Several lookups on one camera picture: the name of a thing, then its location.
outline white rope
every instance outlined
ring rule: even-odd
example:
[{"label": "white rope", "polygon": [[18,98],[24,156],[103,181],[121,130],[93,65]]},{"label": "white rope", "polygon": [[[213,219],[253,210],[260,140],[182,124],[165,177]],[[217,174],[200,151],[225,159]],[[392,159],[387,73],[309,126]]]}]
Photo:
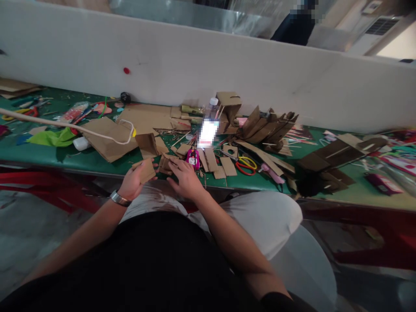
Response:
[{"label": "white rope", "polygon": [[83,127],[73,125],[73,124],[70,124],[70,123],[63,123],[63,122],[54,121],[54,120],[47,120],[47,119],[43,119],[43,118],[26,116],[26,115],[19,114],[19,113],[16,113],[14,111],[11,111],[11,110],[5,110],[4,108],[0,108],[0,114],[10,116],[10,117],[14,117],[16,119],[23,119],[23,120],[26,120],[26,121],[32,121],[32,122],[39,123],[39,124],[48,124],[48,125],[53,125],[53,126],[58,126],[58,127],[69,127],[69,128],[77,129],[77,130],[82,131],[82,132],[86,132],[86,133],[89,133],[89,134],[92,134],[92,135],[95,135],[95,136],[98,136],[98,137],[102,137],[103,139],[112,140],[115,143],[121,144],[121,145],[126,145],[126,144],[130,143],[131,136],[132,136],[133,131],[134,131],[134,126],[131,122],[129,122],[125,119],[121,119],[120,121],[125,121],[125,122],[130,124],[131,130],[130,130],[130,134],[129,134],[129,139],[126,142],[119,142],[119,141],[113,139],[110,136],[105,136],[105,135],[96,133],[94,131],[91,131],[91,130],[88,130],[88,129],[85,129]]}]

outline green cloth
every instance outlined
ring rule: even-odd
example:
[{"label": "green cloth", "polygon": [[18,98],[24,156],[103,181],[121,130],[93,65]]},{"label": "green cloth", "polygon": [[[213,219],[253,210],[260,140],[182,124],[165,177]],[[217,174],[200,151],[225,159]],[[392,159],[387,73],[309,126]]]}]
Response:
[{"label": "green cloth", "polygon": [[31,138],[27,139],[26,142],[47,146],[66,147],[71,145],[74,139],[75,135],[71,132],[71,129],[65,128],[64,130],[59,132],[39,132]]}]

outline yellow handle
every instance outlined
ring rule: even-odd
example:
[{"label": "yellow handle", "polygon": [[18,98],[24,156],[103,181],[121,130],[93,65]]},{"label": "yellow handle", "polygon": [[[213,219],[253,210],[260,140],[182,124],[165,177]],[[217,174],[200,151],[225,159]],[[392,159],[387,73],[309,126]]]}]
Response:
[{"label": "yellow handle", "polygon": [[248,157],[239,157],[238,158],[243,164],[245,164],[246,166],[253,168],[254,170],[257,170],[257,164],[250,158]]},{"label": "yellow handle", "polygon": [[[15,112],[16,113],[19,113],[19,114],[24,114],[24,113],[28,112],[29,110],[30,110],[30,108],[24,108],[24,109],[21,109],[21,110],[15,110]],[[9,121],[9,120],[13,120],[15,118],[14,117],[7,116],[7,115],[3,115],[1,117],[1,119],[5,120],[5,121]]]}]

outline red scissors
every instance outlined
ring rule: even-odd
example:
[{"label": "red scissors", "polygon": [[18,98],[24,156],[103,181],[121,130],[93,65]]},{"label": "red scissors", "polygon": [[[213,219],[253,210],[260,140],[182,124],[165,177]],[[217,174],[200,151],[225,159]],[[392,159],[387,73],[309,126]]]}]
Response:
[{"label": "red scissors", "polygon": [[[257,164],[249,157],[234,157],[223,150],[220,150],[221,153],[230,157],[232,160],[235,161],[235,166],[242,174],[246,176],[253,176],[256,174]],[[250,172],[244,171],[242,168],[249,169]]]},{"label": "red scissors", "polygon": [[40,107],[43,104],[46,104],[48,102],[49,102],[49,100],[45,100],[45,101],[42,101],[42,102],[40,102],[38,104],[35,104],[35,105],[29,107],[29,111],[25,112],[24,115],[26,115],[26,116],[32,116],[32,117],[38,117],[39,116],[38,107]]}]

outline white pants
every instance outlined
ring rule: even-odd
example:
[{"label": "white pants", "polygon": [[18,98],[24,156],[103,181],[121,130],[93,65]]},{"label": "white pants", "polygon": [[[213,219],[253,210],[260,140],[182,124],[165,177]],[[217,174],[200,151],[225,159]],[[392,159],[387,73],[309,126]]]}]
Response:
[{"label": "white pants", "polygon": [[[120,223],[131,217],[152,211],[175,211],[209,232],[202,214],[188,214],[177,194],[165,181],[145,184],[139,197],[133,200]],[[253,192],[241,195],[220,206],[245,229],[270,260],[289,239],[302,221],[299,205],[289,196],[278,192]]]}]

